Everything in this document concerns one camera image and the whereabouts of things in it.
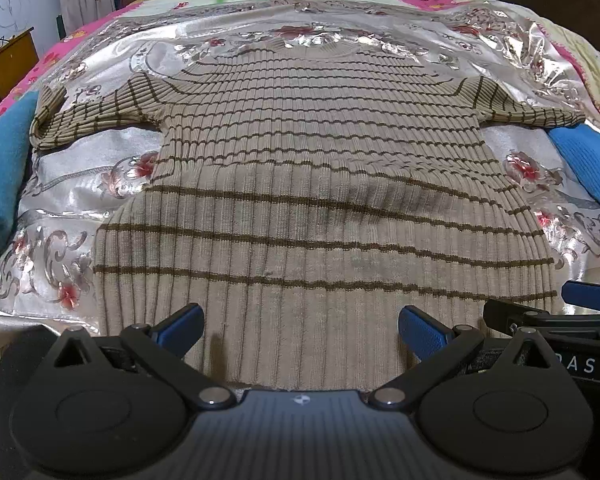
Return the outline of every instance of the wooden desk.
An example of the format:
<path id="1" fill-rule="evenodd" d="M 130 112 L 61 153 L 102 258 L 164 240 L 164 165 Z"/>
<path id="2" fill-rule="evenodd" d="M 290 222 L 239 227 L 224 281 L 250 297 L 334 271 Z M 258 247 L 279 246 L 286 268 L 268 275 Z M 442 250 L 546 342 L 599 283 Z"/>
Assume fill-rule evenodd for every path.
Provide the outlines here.
<path id="1" fill-rule="evenodd" d="M 0 47 L 0 101 L 7 97 L 11 89 L 38 62 L 38 54 L 31 39 L 32 30 L 33 28 L 25 30 Z"/>

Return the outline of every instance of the bedsheet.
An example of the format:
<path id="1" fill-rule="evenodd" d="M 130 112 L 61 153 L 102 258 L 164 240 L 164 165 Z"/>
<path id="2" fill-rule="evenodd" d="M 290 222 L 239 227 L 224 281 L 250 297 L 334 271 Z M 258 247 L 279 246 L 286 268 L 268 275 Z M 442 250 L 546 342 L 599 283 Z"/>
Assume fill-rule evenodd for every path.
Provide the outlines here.
<path id="1" fill-rule="evenodd" d="M 358 2 L 359 13 L 340 24 L 321 23 L 318 11 L 309 21 L 304 13 L 294 22 L 275 22 L 267 9 L 276 0 L 143 2 L 102 20 L 91 33 L 77 31 L 61 44 L 64 51 L 72 46 L 69 52 L 52 49 L 11 98 L 43 84 L 62 84 L 68 89 L 67 108 L 98 99 L 134 72 L 173 74 L 211 52 L 267 35 L 315 43 L 346 34 L 437 72 L 487 75 L 529 104 L 579 108 L 600 131 L 600 102 L 578 74 L 595 63 L 565 59 L 550 41 L 550 28 L 527 11 L 492 0 L 350 1 Z M 387 5 L 409 7 L 413 19 L 387 22 L 382 18 Z M 595 57 L 592 49 L 584 50 Z M 499 125 L 483 133 L 524 190 L 555 251 L 560 277 L 600 282 L 600 205 L 544 132 Z M 157 132 L 135 127 L 34 154 L 17 230 L 0 254 L 0 333 L 5 339 L 15 326 L 32 322 L 55 330 L 79 323 L 99 332 L 91 283 L 94 233 L 147 183 L 159 143 Z M 566 311 L 579 312 L 571 306 Z"/>

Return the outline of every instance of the beige ribbed sweater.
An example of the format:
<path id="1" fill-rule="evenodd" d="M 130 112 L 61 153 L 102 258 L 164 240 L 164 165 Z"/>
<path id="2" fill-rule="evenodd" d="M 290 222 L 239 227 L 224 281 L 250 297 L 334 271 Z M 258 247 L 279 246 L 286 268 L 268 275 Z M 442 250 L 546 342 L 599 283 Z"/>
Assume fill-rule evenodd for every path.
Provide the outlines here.
<path id="1" fill-rule="evenodd" d="M 40 95 L 33 145 L 164 132 L 151 184 L 96 235 L 104 332 L 196 301 L 188 361 L 216 378 L 373 388 L 406 364 L 405 304 L 449 326 L 476 325 L 487 298 L 553 305 L 542 230 L 478 128 L 579 112 L 344 41 L 255 43 L 56 114 L 63 93 Z"/>

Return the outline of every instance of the red flower print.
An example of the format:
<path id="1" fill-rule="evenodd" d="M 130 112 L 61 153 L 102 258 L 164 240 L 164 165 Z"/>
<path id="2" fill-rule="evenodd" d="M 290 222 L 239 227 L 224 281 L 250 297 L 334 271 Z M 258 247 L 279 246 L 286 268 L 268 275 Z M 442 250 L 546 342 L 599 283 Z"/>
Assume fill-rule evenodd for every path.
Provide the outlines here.
<path id="1" fill-rule="evenodd" d="M 524 153 L 511 153 L 507 157 L 510 165 L 524 178 L 525 180 L 535 181 L 540 177 L 540 169 L 532 160 L 525 160 L 521 155 Z"/>
<path id="2" fill-rule="evenodd" d="M 60 283 L 58 288 L 58 299 L 62 306 L 67 310 L 75 310 L 78 306 L 80 290 L 73 283 Z"/>
<path id="3" fill-rule="evenodd" d="M 124 198 L 118 192 L 121 179 L 115 170 L 111 170 L 109 173 L 101 173 L 100 179 L 101 183 L 98 186 L 98 189 L 102 190 L 102 196 L 104 196 L 105 193 L 109 193 L 116 198 Z"/>
<path id="4" fill-rule="evenodd" d="M 60 60 L 60 54 L 57 52 L 49 52 L 42 60 L 43 64 L 54 64 Z"/>
<path id="5" fill-rule="evenodd" d="M 27 248 L 27 237 L 25 235 L 18 236 L 13 241 L 13 252 L 20 254 Z"/>
<path id="6" fill-rule="evenodd" d="M 480 36 L 480 31 L 471 25 L 456 25 L 452 30 L 461 32 L 462 34 L 471 34 L 472 36 Z"/>
<path id="7" fill-rule="evenodd" d="M 541 227 L 547 227 L 551 223 L 551 217 L 543 211 L 534 211 L 534 213 Z"/>
<path id="8" fill-rule="evenodd" d="M 141 178 L 144 176 L 151 176 L 155 166 L 155 158 L 157 156 L 157 152 L 147 152 L 141 156 L 140 160 L 135 165 L 136 177 Z"/>
<path id="9" fill-rule="evenodd" d="M 303 34 L 312 34 L 313 32 L 315 32 L 313 27 L 291 27 L 285 25 L 278 29 L 278 35 L 286 40 L 292 40 Z"/>

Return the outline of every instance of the blue cloth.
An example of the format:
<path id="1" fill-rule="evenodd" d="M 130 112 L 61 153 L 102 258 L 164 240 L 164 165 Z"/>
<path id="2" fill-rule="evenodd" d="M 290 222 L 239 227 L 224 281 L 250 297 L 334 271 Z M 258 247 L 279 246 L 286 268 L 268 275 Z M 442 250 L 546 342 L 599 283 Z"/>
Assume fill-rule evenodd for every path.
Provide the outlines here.
<path id="1" fill-rule="evenodd" d="M 38 92 L 27 92 L 0 116 L 0 250 L 13 229 L 37 100 Z"/>
<path id="2" fill-rule="evenodd" d="M 600 202 L 600 134 L 586 124 L 549 131 L 560 154 L 589 194 Z"/>

